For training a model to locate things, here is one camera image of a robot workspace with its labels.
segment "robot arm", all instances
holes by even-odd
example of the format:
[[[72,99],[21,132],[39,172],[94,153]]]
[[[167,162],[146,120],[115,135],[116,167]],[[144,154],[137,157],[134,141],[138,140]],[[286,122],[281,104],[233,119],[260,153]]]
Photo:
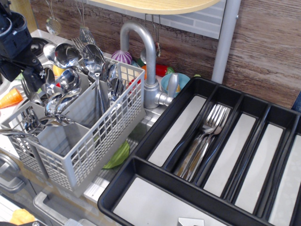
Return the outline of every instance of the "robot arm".
[[[13,81],[21,72],[31,91],[45,83],[45,72],[31,52],[32,37],[23,15],[9,10],[10,2],[0,0],[0,73]]]

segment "metal sink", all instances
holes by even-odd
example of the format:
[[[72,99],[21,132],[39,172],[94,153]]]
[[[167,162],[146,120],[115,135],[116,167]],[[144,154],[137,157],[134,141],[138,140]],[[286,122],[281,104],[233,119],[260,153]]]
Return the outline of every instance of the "metal sink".
[[[146,115],[133,129],[133,131],[127,138],[127,141],[131,146],[136,146],[142,140],[147,131],[150,130],[153,124],[158,120],[158,118],[166,109],[167,107],[163,105],[160,105],[159,107],[153,109],[145,108]]]
[[[163,105],[160,105],[159,107],[153,109],[145,108],[146,115],[133,129],[133,131],[127,138],[127,142],[130,144],[130,152],[135,149],[135,147],[139,144],[147,131],[150,130],[150,128],[154,125],[154,123],[166,109],[167,107]],[[107,185],[113,179],[119,169],[120,166],[109,170],[101,170],[94,178],[88,189],[85,191],[84,196],[94,203],[97,203],[99,195],[107,187]]]

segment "faucet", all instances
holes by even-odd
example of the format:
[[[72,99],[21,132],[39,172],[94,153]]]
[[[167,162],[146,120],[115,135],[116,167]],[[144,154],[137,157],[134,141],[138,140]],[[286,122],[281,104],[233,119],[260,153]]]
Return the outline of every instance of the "faucet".
[[[120,30],[120,49],[128,51],[129,32],[136,32],[142,39],[146,49],[147,78],[144,84],[144,107],[156,108],[159,105],[168,106],[174,98],[179,83],[178,74],[173,73],[168,82],[168,94],[160,91],[160,85],[156,79],[156,47],[151,33],[146,27],[136,21],[127,21]]]

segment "toy carrot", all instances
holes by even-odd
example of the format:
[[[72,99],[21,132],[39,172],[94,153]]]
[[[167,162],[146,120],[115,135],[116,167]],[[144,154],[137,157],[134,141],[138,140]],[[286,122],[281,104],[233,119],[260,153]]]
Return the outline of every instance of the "toy carrot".
[[[0,100],[0,108],[9,107],[23,100],[20,92],[14,88]]]

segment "dish rack utensil basket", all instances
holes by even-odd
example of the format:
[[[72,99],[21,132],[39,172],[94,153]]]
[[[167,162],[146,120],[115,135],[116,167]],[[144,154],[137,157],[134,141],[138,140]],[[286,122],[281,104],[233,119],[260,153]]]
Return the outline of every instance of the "dish rack utensil basket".
[[[42,106],[27,101],[20,108],[18,108],[17,111],[15,111],[11,116],[9,116],[1,123],[1,128],[17,129],[26,133],[24,124],[22,122],[21,112],[30,106],[32,106],[38,118],[45,116],[44,108]],[[29,144],[27,139],[13,137],[8,138],[15,148],[17,154],[19,155],[20,161],[23,163],[24,167],[27,170],[34,172],[37,176],[43,179],[47,179],[49,176],[38,154],[37,149],[33,145]]]
[[[52,182],[77,197],[83,194],[145,115],[145,71],[107,60],[117,64],[116,75],[122,78],[126,90],[102,116],[93,83],[63,112],[75,121],[74,124],[45,127],[37,135],[40,144],[26,140],[33,150],[37,150]]]

